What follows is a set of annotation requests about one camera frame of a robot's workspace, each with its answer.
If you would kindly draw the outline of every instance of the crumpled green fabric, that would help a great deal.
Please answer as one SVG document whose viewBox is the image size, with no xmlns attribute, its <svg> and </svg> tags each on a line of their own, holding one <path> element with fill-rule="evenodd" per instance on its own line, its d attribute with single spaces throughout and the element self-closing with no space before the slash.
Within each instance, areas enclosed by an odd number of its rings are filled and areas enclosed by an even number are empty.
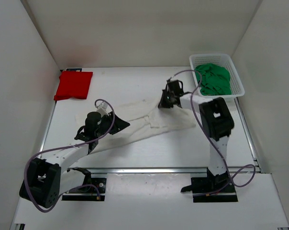
<svg viewBox="0 0 289 230">
<path fill-rule="evenodd" d="M 207 96 L 213 95 L 231 95 L 230 80 L 231 75 L 226 68 L 215 64 L 203 64 L 195 68 L 202 75 L 201 94 Z M 196 72 L 197 81 L 200 81 L 200 75 Z"/>
</svg>

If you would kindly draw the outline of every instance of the plastic basket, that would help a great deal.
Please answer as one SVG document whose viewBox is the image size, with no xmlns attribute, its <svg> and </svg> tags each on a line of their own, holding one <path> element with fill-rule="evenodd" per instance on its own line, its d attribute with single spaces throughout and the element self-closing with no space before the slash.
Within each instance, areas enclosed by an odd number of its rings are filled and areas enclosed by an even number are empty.
<svg viewBox="0 0 289 230">
<path fill-rule="evenodd" d="M 232 62 L 232 59 L 227 54 L 194 54 L 189 57 L 190 66 L 195 69 L 198 65 L 213 63 L 218 66 L 225 67 L 231 75 L 231 91 L 232 95 L 216 95 L 216 96 L 204 96 L 200 92 L 200 87 L 198 88 L 198 94 L 205 98 L 217 98 L 223 97 L 225 100 L 229 101 L 235 97 L 241 97 L 245 94 L 245 89 L 240 81 L 237 70 Z M 192 73 L 196 85 L 198 85 L 195 72 Z"/>
</svg>

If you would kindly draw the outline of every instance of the red cloth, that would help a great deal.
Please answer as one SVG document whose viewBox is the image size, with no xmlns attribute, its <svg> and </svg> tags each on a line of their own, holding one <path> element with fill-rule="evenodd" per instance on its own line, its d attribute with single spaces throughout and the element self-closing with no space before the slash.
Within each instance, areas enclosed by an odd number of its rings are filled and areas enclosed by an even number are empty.
<svg viewBox="0 0 289 230">
<path fill-rule="evenodd" d="M 59 86 L 54 101 L 69 99 L 86 99 L 92 72 L 63 71 L 59 76 Z"/>
</svg>

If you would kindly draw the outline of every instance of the white towel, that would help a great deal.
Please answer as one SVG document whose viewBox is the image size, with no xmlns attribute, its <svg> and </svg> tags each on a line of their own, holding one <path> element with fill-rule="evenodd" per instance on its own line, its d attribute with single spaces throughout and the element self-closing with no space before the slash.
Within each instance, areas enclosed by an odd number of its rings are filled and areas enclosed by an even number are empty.
<svg viewBox="0 0 289 230">
<path fill-rule="evenodd" d="M 158 109 L 159 101 L 160 98 L 146 99 L 115 107 L 115 114 L 131 125 L 115 135 L 106 135 L 99 140 L 93 152 L 113 149 L 173 130 L 195 127 L 196 120 L 191 110 L 177 106 Z M 76 115 L 79 127 L 85 124 L 89 112 Z"/>
</svg>

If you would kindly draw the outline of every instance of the white wall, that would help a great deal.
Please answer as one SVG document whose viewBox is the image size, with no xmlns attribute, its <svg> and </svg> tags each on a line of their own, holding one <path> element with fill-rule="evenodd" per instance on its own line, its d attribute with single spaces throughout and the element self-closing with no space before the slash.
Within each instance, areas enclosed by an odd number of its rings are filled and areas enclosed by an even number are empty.
<svg viewBox="0 0 289 230">
<path fill-rule="evenodd" d="M 10 227 L 23 168 L 38 150 L 59 70 L 19 0 L 0 0 L 0 230 Z"/>
<path fill-rule="evenodd" d="M 260 0 L 27 0 L 52 56 L 67 67 L 187 66 L 232 55 Z"/>
<path fill-rule="evenodd" d="M 260 162 L 272 173 L 289 220 L 289 0 L 264 0 L 233 60 Z"/>
</svg>

